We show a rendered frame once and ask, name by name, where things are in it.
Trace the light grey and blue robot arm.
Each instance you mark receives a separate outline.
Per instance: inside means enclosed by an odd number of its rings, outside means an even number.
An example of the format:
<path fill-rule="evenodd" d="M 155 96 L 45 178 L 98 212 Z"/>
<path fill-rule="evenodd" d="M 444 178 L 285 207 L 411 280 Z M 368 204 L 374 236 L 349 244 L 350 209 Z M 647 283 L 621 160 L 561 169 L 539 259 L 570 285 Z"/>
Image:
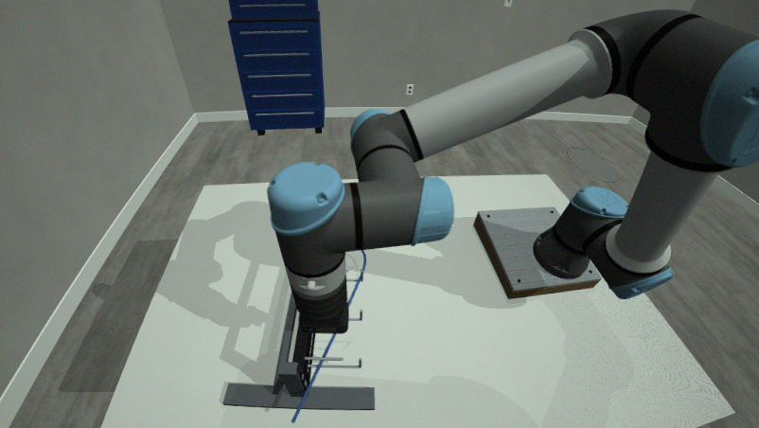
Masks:
<path fill-rule="evenodd" d="M 321 277 L 345 252 L 443 240 L 454 219 L 450 187 L 420 178 L 414 162 L 575 98 L 619 94 L 650 113 L 651 153 L 630 204 L 583 187 L 533 252 L 564 279 L 591 260 L 620 299 L 662 285 L 674 276 L 670 243 L 716 176 L 759 161 L 759 37 L 689 13 L 613 18 L 398 112 L 362 112 L 350 130 L 359 182 L 302 162 L 267 188 L 286 267 Z"/>

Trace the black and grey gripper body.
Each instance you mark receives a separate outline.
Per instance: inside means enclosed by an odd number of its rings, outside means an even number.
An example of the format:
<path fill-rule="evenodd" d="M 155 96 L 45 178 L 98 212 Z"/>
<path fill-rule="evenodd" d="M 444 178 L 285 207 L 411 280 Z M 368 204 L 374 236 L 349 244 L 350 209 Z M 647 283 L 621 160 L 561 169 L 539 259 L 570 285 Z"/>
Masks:
<path fill-rule="evenodd" d="M 302 332 L 347 332 L 348 302 L 345 255 L 341 265 L 326 276 L 306 278 L 293 274 L 286 265 L 285 268 L 295 305 L 299 311 L 299 324 Z"/>

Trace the dark grey rack with hooks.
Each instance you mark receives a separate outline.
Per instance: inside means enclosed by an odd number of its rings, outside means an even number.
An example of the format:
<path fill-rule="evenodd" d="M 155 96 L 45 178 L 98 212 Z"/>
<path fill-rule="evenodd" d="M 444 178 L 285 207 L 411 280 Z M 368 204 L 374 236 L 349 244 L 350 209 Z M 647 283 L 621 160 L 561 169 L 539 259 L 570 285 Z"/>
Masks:
<path fill-rule="evenodd" d="M 344 359 L 313 357 L 315 333 L 302 332 L 298 324 L 292 362 L 288 362 L 296 312 L 291 292 L 274 385 L 228 383 L 223 405 L 297 409 L 309 385 L 311 368 L 318 366 L 312 360 Z M 301 409 L 375 410 L 375 387 L 312 386 Z"/>

